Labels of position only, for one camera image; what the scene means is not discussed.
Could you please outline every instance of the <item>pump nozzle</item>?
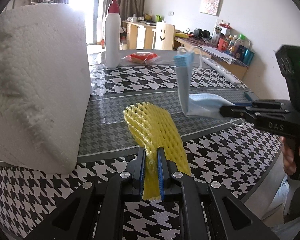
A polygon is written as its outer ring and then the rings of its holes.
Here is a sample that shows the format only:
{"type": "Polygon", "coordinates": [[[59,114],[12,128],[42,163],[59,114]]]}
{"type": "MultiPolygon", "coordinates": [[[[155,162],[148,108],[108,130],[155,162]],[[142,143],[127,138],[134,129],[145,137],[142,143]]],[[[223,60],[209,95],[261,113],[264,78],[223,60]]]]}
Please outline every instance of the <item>pump nozzle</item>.
{"type": "Polygon", "coordinates": [[[117,3],[117,0],[112,0],[112,3],[110,4],[108,8],[108,13],[119,13],[120,7],[117,3]]]}

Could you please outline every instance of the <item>hand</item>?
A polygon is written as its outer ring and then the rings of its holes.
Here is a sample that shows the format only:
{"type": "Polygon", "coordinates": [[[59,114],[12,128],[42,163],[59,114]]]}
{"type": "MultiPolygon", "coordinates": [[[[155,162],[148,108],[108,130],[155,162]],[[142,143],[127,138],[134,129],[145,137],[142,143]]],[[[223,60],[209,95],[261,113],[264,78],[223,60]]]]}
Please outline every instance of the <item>hand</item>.
{"type": "Polygon", "coordinates": [[[285,137],[280,137],[282,142],[282,153],[283,153],[283,170],[284,172],[291,176],[296,172],[297,166],[293,161],[294,153],[293,150],[288,146],[287,139],[285,137]]]}

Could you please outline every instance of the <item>white power strip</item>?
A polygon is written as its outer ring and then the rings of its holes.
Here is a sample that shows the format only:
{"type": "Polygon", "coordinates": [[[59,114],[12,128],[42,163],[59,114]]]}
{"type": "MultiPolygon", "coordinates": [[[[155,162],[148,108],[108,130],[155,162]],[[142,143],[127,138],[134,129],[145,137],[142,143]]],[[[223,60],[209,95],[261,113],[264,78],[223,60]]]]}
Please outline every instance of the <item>white power strip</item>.
{"type": "Polygon", "coordinates": [[[215,62],[211,58],[202,58],[203,62],[206,63],[208,66],[212,67],[216,70],[221,76],[225,77],[231,84],[238,85],[241,84],[241,81],[237,79],[231,72],[226,70],[223,66],[215,62]]]}

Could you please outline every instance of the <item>green bottle cap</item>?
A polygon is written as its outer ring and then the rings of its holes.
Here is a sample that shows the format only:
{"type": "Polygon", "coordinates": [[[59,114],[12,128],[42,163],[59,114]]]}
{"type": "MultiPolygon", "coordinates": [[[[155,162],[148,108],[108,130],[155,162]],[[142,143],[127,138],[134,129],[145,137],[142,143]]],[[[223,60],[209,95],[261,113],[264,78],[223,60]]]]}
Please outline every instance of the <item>green bottle cap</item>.
{"type": "Polygon", "coordinates": [[[244,36],[244,35],[241,33],[240,36],[239,36],[239,39],[244,41],[244,40],[246,39],[246,36],[244,36]]]}

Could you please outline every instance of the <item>canvas picture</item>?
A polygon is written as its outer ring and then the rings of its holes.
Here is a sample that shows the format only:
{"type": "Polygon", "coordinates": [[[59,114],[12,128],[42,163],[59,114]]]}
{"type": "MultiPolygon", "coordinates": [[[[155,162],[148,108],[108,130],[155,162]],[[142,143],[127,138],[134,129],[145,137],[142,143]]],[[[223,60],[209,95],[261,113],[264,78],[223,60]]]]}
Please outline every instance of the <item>canvas picture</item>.
{"type": "Polygon", "coordinates": [[[220,0],[201,0],[200,12],[217,15],[220,0]]]}

